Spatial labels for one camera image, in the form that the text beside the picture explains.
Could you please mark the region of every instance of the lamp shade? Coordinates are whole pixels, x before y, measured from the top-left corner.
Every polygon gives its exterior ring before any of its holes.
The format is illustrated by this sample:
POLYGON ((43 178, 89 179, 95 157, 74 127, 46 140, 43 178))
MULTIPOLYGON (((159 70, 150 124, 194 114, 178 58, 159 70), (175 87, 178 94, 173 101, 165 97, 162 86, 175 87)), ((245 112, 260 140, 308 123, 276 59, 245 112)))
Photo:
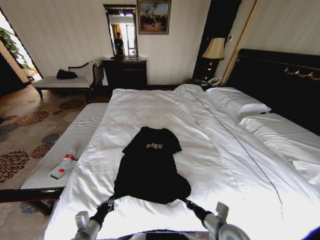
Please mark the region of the lamp shade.
POLYGON ((224 45, 224 37, 212 38, 202 57, 206 59, 223 59, 225 57, 224 45))

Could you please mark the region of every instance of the chaise lounge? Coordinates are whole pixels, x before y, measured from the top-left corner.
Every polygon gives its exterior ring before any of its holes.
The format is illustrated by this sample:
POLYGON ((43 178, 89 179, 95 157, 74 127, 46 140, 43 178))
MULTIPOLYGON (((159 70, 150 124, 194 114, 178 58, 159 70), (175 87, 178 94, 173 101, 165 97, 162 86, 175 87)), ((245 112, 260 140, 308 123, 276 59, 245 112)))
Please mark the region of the chaise lounge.
POLYGON ((47 76, 32 83, 32 86, 43 99, 42 90, 84 91, 85 100, 89 103, 89 94, 102 84, 104 78, 103 66, 97 61, 90 61, 82 66, 69 66, 69 72, 75 72, 78 77, 73 79, 58 79, 56 76, 47 76))

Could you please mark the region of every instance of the power outlet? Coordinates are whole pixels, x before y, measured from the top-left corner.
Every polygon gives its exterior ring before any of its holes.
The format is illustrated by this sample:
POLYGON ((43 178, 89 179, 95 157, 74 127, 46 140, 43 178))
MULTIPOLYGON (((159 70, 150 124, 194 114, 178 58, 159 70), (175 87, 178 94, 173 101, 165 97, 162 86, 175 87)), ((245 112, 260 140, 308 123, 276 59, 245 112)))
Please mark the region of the power outlet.
POLYGON ((233 38, 234 38, 233 35, 228 36, 228 42, 231 42, 233 38))

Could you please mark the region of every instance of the picture frame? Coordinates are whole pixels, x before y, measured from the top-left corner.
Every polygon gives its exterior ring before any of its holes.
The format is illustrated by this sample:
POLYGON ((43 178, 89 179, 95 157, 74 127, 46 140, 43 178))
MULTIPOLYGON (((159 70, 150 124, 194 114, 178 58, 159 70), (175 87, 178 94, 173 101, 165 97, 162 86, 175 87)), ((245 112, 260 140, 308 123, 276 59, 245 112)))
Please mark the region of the picture frame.
POLYGON ((137 0, 139 34, 168 35, 171 0, 137 0))

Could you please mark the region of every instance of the bed bench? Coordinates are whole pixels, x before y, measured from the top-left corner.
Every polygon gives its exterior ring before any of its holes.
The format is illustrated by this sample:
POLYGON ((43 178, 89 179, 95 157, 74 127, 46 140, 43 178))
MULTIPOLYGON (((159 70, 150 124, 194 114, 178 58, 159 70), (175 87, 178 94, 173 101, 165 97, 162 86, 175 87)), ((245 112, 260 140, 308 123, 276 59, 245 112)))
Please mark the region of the bed bench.
POLYGON ((102 84, 104 78, 103 66, 97 62, 87 62, 81 66, 69 66, 70 72, 75 72, 78 77, 73 79, 57 79, 56 76, 47 76, 42 80, 35 81, 32 86, 43 99, 42 90, 63 90, 85 92, 85 100, 90 102, 89 94, 102 84))
POLYGON ((0 190, 0 203, 26 202, 44 215, 50 215, 53 204, 43 200, 56 200, 67 185, 71 172, 56 180, 50 172, 60 164, 70 149, 75 149, 78 159, 95 133, 106 111, 108 103, 87 105, 66 129, 54 146, 37 164, 19 189, 0 190))

